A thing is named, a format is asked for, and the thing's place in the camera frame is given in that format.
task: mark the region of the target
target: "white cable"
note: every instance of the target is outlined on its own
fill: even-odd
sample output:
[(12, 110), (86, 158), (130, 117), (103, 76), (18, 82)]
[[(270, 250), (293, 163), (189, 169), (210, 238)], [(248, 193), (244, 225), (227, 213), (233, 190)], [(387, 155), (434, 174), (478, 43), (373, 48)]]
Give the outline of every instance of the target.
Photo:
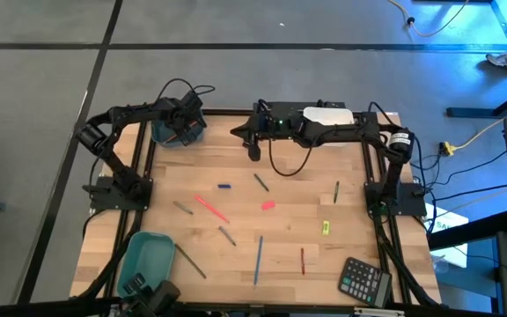
[(500, 191), (497, 191), (497, 192), (495, 192), (494, 194), (485, 195), (485, 196), (483, 196), (483, 197), (476, 198), (476, 199), (474, 199), (473, 201), (470, 201), (470, 202), (468, 202), (468, 203), (463, 203), (462, 205), (459, 205), (459, 206), (457, 206), (457, 207), (455, 207), (455, 208), (453, 208), (453, 209), (451, 209), (451, 210), (448, 210), (448, 212), (454, 212), (455, 210), (460, 209), (460, 208), (463, 208), (463, 207), (465, 207), (465, 206), (468, 206), (468, 205), (470, 205), (470, 204), (472, 204), (472, 203), (478, 203), (478, 202), (481, 202), (481, 201), (487, 200), (487, 199), (489, 199), (489, 198), (492, 198), (492, 197), (495, 197), (495, 196), (501, 195), (501, 194), (506, 193), (506, 192), (507, 192), (507, 188), (505, 188), (505, 189), (503, 189), (503, 190), (500, 190)]
[(488, 131), (490, 128), (496, 126), (498, 123), (502, 122), (506, 118), (507, 118), (507, 115), (504, 118), (490, 124), (488, 127), (484, 128), (481, 132), (479, 132), (479, 133), (475, 134), (473, 137), (471, 137), (465, 144), (460, 145), (460, 146), (455, 146), (454, 150), (460, 150), (460, 149), (468, 146), (470, 143), (472, 143), (474, 140), (476, 140), (477, 137), (481, 136), (481, 134)]
[[(440, 33), (441, 31), (443, 31), (451, 22), (453, 22), (453, 20), (455, 18), (457, 18), (457, 16), (463, 11), (463, 9), (465, 9), (465, 6), (467, 6), (467, 4), (469, 3), (470, 0), (466, 0), (465, 3), (463, 4), (463, 6), (461, 6), (461, 8), (457, 11), (457, 13), (455, 13), (455, 15), (453, 16), (453, 18), (451, 18), (447, 23), (445, 23), (444, 26), (442, 26), (439, 30), (433, 32), (433, 33), (427, 33), (427, 34), (423, 34), (421, 33), (420, 31), (418, 31), (418, 29), (415, 27), (414, 25), (414, 22), (410, 22), (410, 26), (412, 26), (412, 28), (414, 29), (414, 31), (416, 32), (416, 34), (422, 36), (422, 37), (430, 37), (430, 36), (433, 36), (433, 35), (436, 35), (437, 33)], [(396, 1), (394, 0), (388, 0), (389, 3), (391, 4), (394, 4), (396, 5), (401, 11), (402, 11), (402, 14), (404, 14), (404, 19), (406, 21), (408, 21), (408, 18), (411, 18), (410, 14), (408, 13), (408, 11), (402, 6), (402, 4), (399, 4), (397, 3)]]

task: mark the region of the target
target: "pink marker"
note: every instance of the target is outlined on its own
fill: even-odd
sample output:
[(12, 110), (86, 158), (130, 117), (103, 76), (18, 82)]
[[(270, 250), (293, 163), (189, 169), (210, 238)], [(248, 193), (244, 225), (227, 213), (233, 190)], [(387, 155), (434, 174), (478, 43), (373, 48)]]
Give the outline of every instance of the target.
[(209, 205), (207, 202), (203, 201), (203, 199), (199, 195), (196, 195), (195, 199), (199, 203), (202, 203), (205, 207), (207, 207), (215, 215), (217, 215), (218, 217), (220, 217), (221, 219), (223, 219), (225, 222), (230, 223), (230, 220), (228, 220), (222, 213), (220, 213), (220, 211), (216, 210), (214, 207), (212, 207), (211, 205)]
[(261, 209), (262, 210), (268, 210), (270, 208), (273, 208), (275, 207), (275, 202), (274, 201), (268, 201), (268, 202), (264, 202), (261, 204)]

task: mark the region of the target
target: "blue pen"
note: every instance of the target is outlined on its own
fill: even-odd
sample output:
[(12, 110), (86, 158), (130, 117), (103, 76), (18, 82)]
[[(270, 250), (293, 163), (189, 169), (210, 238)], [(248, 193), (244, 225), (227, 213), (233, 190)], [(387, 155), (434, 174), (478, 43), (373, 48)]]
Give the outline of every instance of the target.
[(260, 274), (261, 245), (262, 244), (263, 244), (263, 236), (260, 236), (260, 248), (257, 250), (257, 263), (255, 264), (255, 276), (253, 277), (253, 285), (257, 285), (257, 277)]

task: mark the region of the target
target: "pink eraser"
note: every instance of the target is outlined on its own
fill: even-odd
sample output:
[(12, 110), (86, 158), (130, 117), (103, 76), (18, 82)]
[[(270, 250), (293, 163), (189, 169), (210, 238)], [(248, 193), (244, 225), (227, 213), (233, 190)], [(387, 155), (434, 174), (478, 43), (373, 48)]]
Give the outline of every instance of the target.
[(269, 208), (275, 207), (274, 201), (268, 201), (261, 204), (261, 210), (268, 210)]

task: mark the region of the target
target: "yellow cable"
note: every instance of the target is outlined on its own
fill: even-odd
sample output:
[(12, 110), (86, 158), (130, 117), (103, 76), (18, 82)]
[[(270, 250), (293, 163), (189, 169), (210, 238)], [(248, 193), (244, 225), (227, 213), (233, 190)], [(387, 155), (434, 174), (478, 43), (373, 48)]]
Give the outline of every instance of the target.
[[(414, 22), (410, 22), (410, 26), (412, 26), (412, 28), (414, 29), (414, 31), (416, 32), (416, 34), (422, 36), (422, 37), (430, 37), (430, 36), (433, 36), (433, 35), (436, 35), (437, 33), (440, 33), (441, 31), (443, 31), (451, 22), (453, 22), (453, 20), (455, 18), (457, 18), (457, 16), (463, 11), (463, 9), (465, 9), (465, 7), (467, 6), (467, 4), (469, 3), (470, 0), (466, 0), (465, 3), (463, 4), (463, 6), (461, 6), (461, 8), (457, 11), (457, 13), (455, 13), (455, 15), (453, 16), (453, 18), (451, 18), (447, 23), (445, 23), (444, 26), (442, 26), (439, 30), (433, 32), (433, 33), (427, 33), (427, 34), (424, 34), (424, 33), (421, 33), (420, 31), (418, 31), (418, 29), (415, 27), (414, 25)], [(406, 21), (408, 21), (408, 18), (410, 18), (410, 14), (408, 13), (408, 11), (402, 6), (402, 4), (399, 4), (397, 3), (396, 1), (394, 0), (388, 0), (389, 3), (391, 4), (394, 4), (396, 5), (401, 11), (402, 11), (402, 14), (404, 14), (404, 19)]]
[(494, 122), (494, 123), (490, 124), (488, 127), (484, 128), (481, 132), (479, 132), (479, 133), (475, 134), (475, 135), (474, 135), (473, 137), (471, 137), (471, 138), (470, 138), (470, 139), (469, 139), (469, 140), (468, 140), (465, 144), (460, 145), (460, 146), (453, 146), (453, 147), (452, 147), (452, 149), (453, 149), (454, 151), (456, 151), (456, 150), (460, 150), (460, 149), (465, 148), (466, 146), (468, 146), (469, 144), (471, 144), (474, 140), (476, 140), (479, 136), (481, 136), (484, 132), (486, 132), (486, 131), (488, 131), (490, 128), (492, 128), (492, 127), (496, 126), (498, 123), (502, 122), (502, 121), (503, 121), (504, 119), (506, 119), (506, 118), (507, 118), (507, 115), (506, 115), (504, 118), (502, 118), (502, 119), (500, 119), (500, 120), (498, 120), (498, 121), (496, 121), (496, 122)]

